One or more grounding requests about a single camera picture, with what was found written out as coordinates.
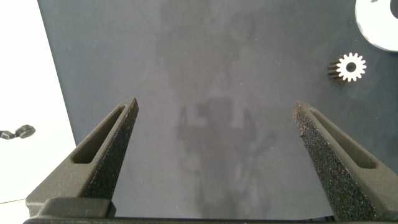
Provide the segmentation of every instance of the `dark gray surface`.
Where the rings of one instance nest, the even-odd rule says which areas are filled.
[[[79,143],[115,103],[140,113],[116,216],[306,219],[330,206],[293,119],[306,101],[398,171],[397,54],[354,1],[39,1]],[[368,66],[328,79],[341,54]]]

